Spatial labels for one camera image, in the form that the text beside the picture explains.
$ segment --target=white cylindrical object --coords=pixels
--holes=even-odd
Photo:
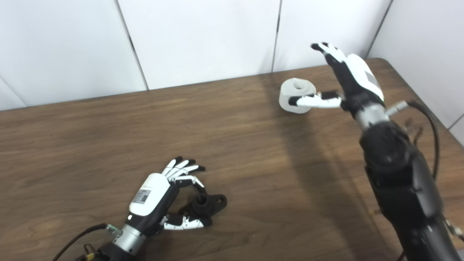
[[[280,87],[279,104],[282,109],[293,113],[308,112],[311,107],[297,107],[289,105],[289,98],[292,96],[306,96],[316,93],[316,87],[308,80],[291,78]]]

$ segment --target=wood grain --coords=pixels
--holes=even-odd
[[[386,61],[368,63],[387,105],[417,99]],[[292,77],[339,89],[321,66],[0,112],[1,259],[51,260],[91,225],[121,226],[147,175],[182,155],[206,166],[197,177],[229,204],[210,228],[151,238],[140,260],[395,260],[394,231],[368,214],[377,205],[356,123],[337,109],[282,110],[280,85]],[[395,119],[408,117],[424,124],[419,146],[431,161],[425,118]],[[464,150],[442,126],[440,135],[438,186],[446,215],[464,227]],[[183,189],[173,211],[192,195]],[[109,240],[87,235],[62,260]]]

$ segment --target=label sticker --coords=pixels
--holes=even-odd
[[[139,190],[132,203],[145,204],[145,201],[147,200],[148,195],[150,195],[150,192],[151,190],[148,189]]]

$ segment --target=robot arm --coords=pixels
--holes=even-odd
[[[161,173],[150,174],[130,203],[123,228],[119,230],[107,226],[115,239],[97,250],[96,260],[135,260],[145,240],[163,229],[185,230],[211,226],[211,217],[226,207],[227,198],[224,195],[207,194],[203,183],[190,175],[204,170],[205,167],[195,165],[195,160],[183,161],[182,157],[177,157]],[[193,185],[199,193],[177,214],[167,214],[180,188],[189,185]]]

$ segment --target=hole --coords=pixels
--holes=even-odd
[[[306,87],[306,82],[294,82],[293,87],[302,90]]]
[[[206,205],[206,203],[208,203],[208,197],[206,195],[203,195],[203,194],[198,194],[197,198],[196,198],[196,202],[197,204],[199,205]]]

